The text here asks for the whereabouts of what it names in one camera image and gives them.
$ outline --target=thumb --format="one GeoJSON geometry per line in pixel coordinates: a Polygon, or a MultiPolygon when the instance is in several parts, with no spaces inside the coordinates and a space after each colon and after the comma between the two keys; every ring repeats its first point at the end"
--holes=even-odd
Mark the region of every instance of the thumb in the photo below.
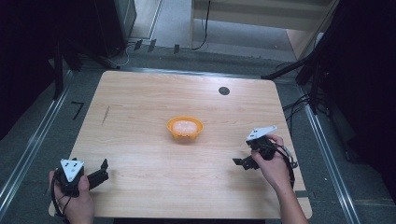
{"type": "Polygon", "coordinates": [[[78,191],[79,194],[81,193],[87,193],[90,191],[90,181],[88,180],[88,177],[83,175],[78,182],[78,191]]]}

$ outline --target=bowl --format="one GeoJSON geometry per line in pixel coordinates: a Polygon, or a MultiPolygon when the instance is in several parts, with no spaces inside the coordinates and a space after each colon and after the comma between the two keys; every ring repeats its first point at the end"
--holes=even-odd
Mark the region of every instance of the bowl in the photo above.
{"type": "Polygon", "coordinates": [[[204,125],[200,120],[193,117],[180,116],[170,119],[167,127],[174,138],[188,137],[195,139],[204,128],[204,125]]]}

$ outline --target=hand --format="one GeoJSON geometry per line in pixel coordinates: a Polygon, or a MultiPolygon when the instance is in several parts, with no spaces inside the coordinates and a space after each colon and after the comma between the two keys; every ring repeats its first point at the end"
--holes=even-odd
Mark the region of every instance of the hand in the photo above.
{"type": "MultiPolygon", "coordinates": [[[[49,172],[49,185],[53,178],[54,172],[49,172]]],[[[55,182],[54,192],[59,206],[64,210],[64,215],[71,224],[93,223],[94,203],[90,194],[90,182],[88,177],[83,175],[78,182],[79,196],[69,198],[64,196],[58,182],[55,182]]]]}
{"type": "MultiPolygon", "coordinates": [[[[266,135],[270,140],[275,141],[279,146],[283,146],[283,139],[273,134],[266,135]]],[[[290,187],[289,170],[286,163],[283,161],[282,155],[278,152],[275,153],[274,157],[270,161],[266,161],[262,158],[259,152],[252,150],[251,157],[257,162],[262,170],[262,174],[268,183],[275,189],[290,187]]]]}

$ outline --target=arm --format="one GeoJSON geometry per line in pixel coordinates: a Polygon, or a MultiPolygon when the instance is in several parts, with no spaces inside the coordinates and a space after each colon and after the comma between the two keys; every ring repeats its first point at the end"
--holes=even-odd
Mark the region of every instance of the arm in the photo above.
{"type": "MultiPolygon", "coordinates": [[[[53,175],[54,172],[50,171],[49,185],[53,175]]],[[[82,176],[78,182],[79,196],[77,198],[64,197],[61,188],[57,184],[55,184],[54,191],[59,206],[64,210],[64,215],[71,224],[93,223],[94,203],[90,194],[90,182],[87,176],[82,176]]]]}
{"type": "MultiPolygon", "coordinates": [[[[274,140],[278,145],[283,146],[283,139],[273,134],[267,134],[269,139],[274,140]]],[[[278,153],[270,161],[265,161],[260,153],[253,151],[251,157],[257,162],[262,170],[262,174],[268,183],[274,188],[280,205],[280,216],[282,222],[288,223],[308,223],[303,209],[297,201],[297,197],[291,188],[289,181],[289,171],[283,158],[278,153]]]]}

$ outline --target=person's left hand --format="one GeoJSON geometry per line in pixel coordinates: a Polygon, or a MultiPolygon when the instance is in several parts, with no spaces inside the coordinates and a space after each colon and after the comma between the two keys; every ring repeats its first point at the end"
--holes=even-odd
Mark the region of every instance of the person's left hand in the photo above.
{"type": "MultiPolygon", "coordinates": [[[[49,185],[53,178],[54,171],[49,172],[49,185]]],[[[71,224],[93,223],[94,203],[90,194],[90,182],[88,177],[83,175],[78,182],[79,196],[69,198],[64,196],[58,182],[55,182],[54,193],[60,208],[64,211],[71,224]]]]}

